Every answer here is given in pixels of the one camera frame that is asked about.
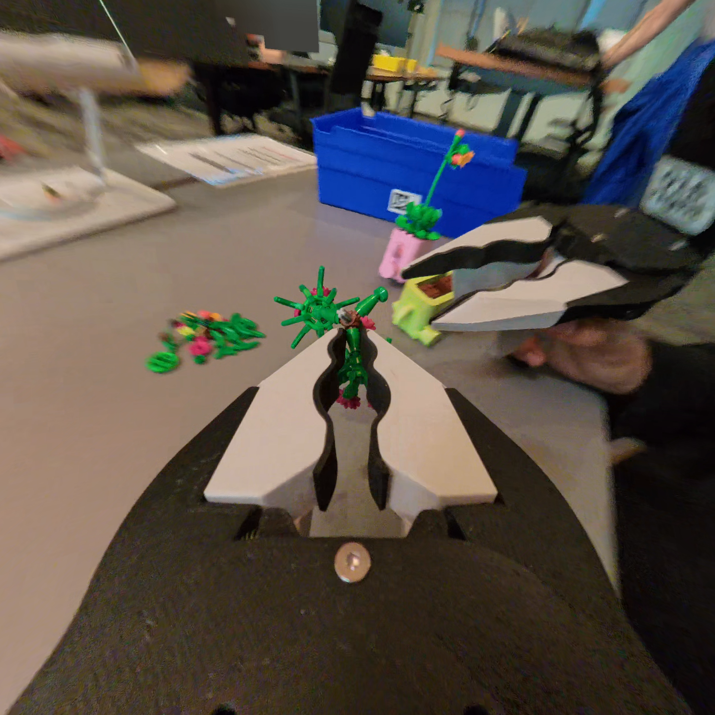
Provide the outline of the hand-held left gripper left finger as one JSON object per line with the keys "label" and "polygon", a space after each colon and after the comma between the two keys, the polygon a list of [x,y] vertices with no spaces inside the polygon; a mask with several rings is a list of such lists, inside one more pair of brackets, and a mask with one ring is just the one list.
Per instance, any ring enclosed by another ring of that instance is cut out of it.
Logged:
{"label": "hand-held left gripper left finger", "polygon": [[208,503],[278,508],[309,535],[313,511],[327,509],[337,482],[329,410],[345,348],[344,330],[333,329],[256,387],[204,489]]}

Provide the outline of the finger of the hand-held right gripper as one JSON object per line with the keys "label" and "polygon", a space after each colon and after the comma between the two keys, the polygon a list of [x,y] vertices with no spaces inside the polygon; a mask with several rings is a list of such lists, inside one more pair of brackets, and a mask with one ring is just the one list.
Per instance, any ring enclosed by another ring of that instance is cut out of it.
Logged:
{"label": "finger of the hand-held right gripper", "polygon": [[626,284],[627,279],[609,267],[564,260],[545,277],[479,291],[436,316],[431,325],[458,333],[540,330],[555,326],[572,301]]}
{"label": "finger of the hand-held right gripper", "polygon": [[401,277],[411,280],[492,264],[539,264],[553,228],[541,216],[483,225],[413,260],[402,269]]}

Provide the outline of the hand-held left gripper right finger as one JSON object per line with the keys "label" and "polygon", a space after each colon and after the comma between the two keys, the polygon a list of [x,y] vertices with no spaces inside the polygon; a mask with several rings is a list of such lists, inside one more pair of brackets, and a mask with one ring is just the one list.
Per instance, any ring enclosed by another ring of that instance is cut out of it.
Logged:
{"label": "hand-held left gripper right finger", "polygon": [[368,482],[407,535],[419,514],[492,505],[498,489],[440,380],[374,331],[365,334],[366,396],[375,411]]}

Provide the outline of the pile of small toy bricks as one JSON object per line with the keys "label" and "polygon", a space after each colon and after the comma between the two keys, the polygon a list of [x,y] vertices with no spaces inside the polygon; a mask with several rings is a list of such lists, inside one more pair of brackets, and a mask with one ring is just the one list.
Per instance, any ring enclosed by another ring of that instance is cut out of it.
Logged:
{"label": "pile of small toy bricks", "polygon": [[159,334],[161,348],[147,357],[144,366],[152,373],[166,374],[185,361],[205,365],[253,350],[265,337],[254,321],[237,312],[224,317],[218,312],[185,311]]}

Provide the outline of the green toy brick vine plant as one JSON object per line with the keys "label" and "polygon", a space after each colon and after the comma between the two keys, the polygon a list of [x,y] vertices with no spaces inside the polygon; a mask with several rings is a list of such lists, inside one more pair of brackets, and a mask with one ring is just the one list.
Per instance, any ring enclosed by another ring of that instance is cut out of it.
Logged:
{"label": "green toy brick vine plant", "polygon": [[362,334],[375,330],[370,318],[373,309],[380,303],[387,302],[389,294],[385,287],[378,287],[366,298],[336,300],[337,290],[327,289],[324,285],[325,268],[319,267],[317,285],[312,290],[300,285],[303,301],[275,297],[280,305],[293,309],[293,316],[281,323],[283,327],[299,325],[300,329],[291,348],[294,350],[310,333],[318,338],[324,337],[333,329],[340,328],[345,334],[343,365],[337,371],[339,392],[337,403],[345,409],[356,410],[361,405],[360,388],[368,386],[368,372],[363,359],[365,341]]}

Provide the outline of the person's right forearm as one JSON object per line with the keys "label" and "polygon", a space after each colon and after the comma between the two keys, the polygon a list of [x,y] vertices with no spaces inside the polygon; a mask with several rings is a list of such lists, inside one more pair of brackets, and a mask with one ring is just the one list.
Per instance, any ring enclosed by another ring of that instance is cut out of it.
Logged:
{"label": "person's right forearm", "polygon": [[714,344],[648,340],[651,366],[642,384],[606,398],[611,437],[648,448],[714,448]]}

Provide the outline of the person's right hand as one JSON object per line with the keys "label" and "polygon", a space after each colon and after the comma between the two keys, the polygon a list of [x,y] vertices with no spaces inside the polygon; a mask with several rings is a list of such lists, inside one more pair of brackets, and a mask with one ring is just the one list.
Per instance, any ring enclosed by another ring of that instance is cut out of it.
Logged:
{"label": "person's right hand", "polygon": [[550,368],[606,395],[636,392],[653,363],[649,342],[627,323],[577,320],[546,328],[526,339],[510,358],[530,368]]}

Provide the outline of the pink toy brick plant pot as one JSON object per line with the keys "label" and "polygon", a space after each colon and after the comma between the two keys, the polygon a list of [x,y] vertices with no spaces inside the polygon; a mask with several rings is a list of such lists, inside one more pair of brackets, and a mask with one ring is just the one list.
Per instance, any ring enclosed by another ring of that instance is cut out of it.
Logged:
{"label": "pink toy brick plant pot", "polygon": [[402,276],[403,269],[423,256],[433,248],[434,242],[442,238],[442,234],[435,230],[436,224],[442,218],[442,209],[433,206],[433,196],[447,168],[451,170],[463,168],[473,159],[474,151],[464,137],[464,129],[455,131],[426,198],[409,201],[403,214],[395,219],[395,228],[390,233],[388,246],[378,269],[381,278],[403,283],[405,281]]}

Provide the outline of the lime green toy brick pot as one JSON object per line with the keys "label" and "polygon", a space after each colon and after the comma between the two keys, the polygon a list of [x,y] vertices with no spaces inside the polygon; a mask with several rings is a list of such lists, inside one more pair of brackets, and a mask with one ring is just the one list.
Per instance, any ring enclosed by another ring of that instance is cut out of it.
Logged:
{"label": "lime green toy brick pot", "polygon": [[452,272],[407,280],[393,303],[392,323],[413,340],[431,347],[441,339],[431,321],[453,300]]}

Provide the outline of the blue cloth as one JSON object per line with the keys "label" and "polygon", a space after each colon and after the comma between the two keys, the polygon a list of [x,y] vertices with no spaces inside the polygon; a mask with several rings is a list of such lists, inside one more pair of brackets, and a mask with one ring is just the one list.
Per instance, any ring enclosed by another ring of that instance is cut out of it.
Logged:
{"label": "blue cloth", "polygon": [[714,41],[695,41],[621,107],[580,203],[639,205],[689,100],[713,62]]}

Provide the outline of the blue plastic bin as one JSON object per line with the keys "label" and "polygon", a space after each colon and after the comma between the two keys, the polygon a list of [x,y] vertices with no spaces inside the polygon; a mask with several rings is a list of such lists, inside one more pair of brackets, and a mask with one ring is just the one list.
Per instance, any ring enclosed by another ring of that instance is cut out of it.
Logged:
{"label": "blue plastic bin", "polygon": [[[409,201],[426,201],[455,138],[451,127],[350,109],[312,120],[318,196],[323,204],[394,222]],[[515,160],[517,144],[467,132],[473,158],[447,166],[430,206],[441,210],[435,231],[456,238],[516,210],[527,172]]]}

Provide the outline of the wooden background desk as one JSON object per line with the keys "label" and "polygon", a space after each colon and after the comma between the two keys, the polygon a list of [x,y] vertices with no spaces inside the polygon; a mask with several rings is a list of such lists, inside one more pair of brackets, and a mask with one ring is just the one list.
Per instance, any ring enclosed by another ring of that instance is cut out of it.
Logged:
{"label": "wooden background desk", "polygon": [[[507,98],[493,135],[512,137],[517,142],[523,141],[542,100],[564,94],[583,94],[590,90],[593,83],[592,76],[583,72],[543,67],[492,53],[455,49],[442,43],[437,46],[434,55],[451,61],[455,66],[468,68],[487,84],[507,91]],[[528,95],[532,95],[532,98],[522,122],[517,131],[511,134],[512,124]]]}

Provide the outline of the black bag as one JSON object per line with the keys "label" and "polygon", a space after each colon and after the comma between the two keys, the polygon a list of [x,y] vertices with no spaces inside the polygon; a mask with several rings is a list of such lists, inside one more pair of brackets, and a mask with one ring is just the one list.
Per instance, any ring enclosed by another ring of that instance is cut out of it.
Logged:
{"label": "black bag", "polygon": [[500,57],[529,61],[546,67],[595,73],[601,69],[601,50],[593,31],[559,31],[554,28],[508,32],[487,50]]}

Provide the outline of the laminated paper sheet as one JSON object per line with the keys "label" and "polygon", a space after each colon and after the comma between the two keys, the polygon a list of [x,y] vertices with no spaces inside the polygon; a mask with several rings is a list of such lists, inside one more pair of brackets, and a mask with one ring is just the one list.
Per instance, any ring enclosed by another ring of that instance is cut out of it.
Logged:
{"label": "laminated paper sheet", "polygon": [[317,157],[259,134],[136,144],[142,154],[211,187],[283,177],[317,169]]}

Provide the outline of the white document stand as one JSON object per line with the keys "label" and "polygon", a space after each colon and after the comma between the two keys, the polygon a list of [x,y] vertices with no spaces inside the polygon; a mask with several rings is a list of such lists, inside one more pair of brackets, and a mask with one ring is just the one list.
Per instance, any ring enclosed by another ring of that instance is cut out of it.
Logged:
{"label": "white document stand", "polygon": [[97,92],[144,77],[123,42],[1,31],[1,81],[69,90],[85,130],[85,164],[1,177],[1,261],[176,210],[176,202],[107,167]]}

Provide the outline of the black board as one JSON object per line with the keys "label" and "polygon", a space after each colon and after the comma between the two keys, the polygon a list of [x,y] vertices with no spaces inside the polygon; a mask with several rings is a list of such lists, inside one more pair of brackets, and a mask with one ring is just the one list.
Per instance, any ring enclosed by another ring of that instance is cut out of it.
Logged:
{"label": "black board", "polygon": [[219,1],[2,1],[1,28],[116,41],[133,55],[241,66],[238,21]]}

